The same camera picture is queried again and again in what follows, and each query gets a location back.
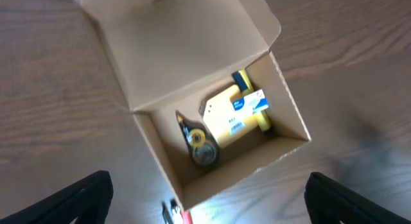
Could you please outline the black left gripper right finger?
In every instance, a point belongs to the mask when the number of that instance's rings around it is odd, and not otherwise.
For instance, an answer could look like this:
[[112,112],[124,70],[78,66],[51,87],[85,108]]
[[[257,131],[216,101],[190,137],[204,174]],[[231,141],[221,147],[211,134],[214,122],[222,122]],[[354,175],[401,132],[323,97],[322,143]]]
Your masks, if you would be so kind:
[[407,220],[366,199],[319,172],[306,183],[304,201],[314,224],[321,223],[403,223]]

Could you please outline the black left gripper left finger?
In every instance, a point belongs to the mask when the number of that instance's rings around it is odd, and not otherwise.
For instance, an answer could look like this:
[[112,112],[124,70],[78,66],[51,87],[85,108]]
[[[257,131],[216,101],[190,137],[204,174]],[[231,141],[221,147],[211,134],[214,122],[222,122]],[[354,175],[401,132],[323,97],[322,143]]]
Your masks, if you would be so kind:
[[114,188],[108,171],[97,171],[1,223],[105,223]]

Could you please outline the yellow black correction tape dispenser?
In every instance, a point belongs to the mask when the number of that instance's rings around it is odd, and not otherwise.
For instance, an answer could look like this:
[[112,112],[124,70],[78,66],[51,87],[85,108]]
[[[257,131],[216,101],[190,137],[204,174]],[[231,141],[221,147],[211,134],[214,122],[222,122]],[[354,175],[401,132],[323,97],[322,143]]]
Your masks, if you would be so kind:
[[188,119],[178,110],[175,116],[193,163],[200,168],[214,167],[220,158],[214,137],[202,123]]

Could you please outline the yellow highlighter with black cap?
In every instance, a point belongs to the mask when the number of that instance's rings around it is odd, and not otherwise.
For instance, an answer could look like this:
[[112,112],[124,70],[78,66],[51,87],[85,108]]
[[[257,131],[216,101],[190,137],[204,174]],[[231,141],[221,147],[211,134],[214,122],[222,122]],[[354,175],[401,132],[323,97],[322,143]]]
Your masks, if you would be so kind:
[[[232,77],[234,78],[235,83],[239,87],[242,97],[247,96],[255,91],[250,82],[249,77],[247,76],[247,72],[244,69],[232,73]],[[267,113],[265,111],[255,113],[251,116],[242,116],[253,117],[255,122],[260,127],[261,131],[265,134],[268,134],[273,130],[270,119],[268,118]]]

